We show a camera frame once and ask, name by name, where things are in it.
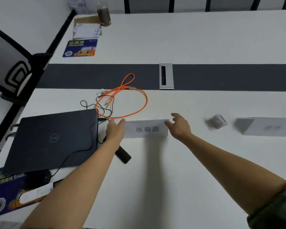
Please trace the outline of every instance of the laptop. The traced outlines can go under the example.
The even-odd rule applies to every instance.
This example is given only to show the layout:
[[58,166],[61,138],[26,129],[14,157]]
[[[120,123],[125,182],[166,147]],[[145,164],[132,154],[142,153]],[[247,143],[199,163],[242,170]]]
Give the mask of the laptop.
[[58,169],[69,155],[62,167],[81,165],[97,149],[97,120],[95,109],[22,118],[3,173]]

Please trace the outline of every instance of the gray table strip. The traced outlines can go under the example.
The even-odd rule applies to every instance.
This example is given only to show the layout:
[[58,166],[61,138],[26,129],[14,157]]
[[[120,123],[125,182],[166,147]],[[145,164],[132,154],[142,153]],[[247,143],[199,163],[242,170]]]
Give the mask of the gray table strip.
[[[159,90],[158,64],[49,64],[37,88]],[[286,91],[286,64],[174,64],[175,90]]]

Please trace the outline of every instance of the forearm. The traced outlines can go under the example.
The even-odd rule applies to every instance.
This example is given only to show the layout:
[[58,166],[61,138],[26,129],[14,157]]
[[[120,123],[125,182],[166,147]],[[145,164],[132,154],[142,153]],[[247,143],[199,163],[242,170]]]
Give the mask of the forearm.
[[286,180],[193,134],[181,140],[248,214],[286,188]]
[[112,140],[104,142],[40,202],[21,228],[82,228],[118,146]]

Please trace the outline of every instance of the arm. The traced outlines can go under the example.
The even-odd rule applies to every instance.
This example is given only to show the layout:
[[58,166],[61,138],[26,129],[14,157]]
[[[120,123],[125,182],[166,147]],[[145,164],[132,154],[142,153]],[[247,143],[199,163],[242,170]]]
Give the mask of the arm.
[[93,206],[115,151],[124,135],[125,120],[110,120],[104,142],[82,165],[70,173],[29,215],[22,229],[80,229]]
[[224,151],[191,133],[188,122],[178,113],[166,121],[172,136],[186,145],[233,200],[251,214],[286,188],[286,180],[244,158]]

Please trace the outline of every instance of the dell logo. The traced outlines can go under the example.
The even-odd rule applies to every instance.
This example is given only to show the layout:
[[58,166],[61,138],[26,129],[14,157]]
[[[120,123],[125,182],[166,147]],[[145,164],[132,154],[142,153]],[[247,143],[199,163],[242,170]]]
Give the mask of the dell logo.
[[57,142],[59,139],[59,135],[57,133],[54,133],[50,136],[50,142],[54,143]]

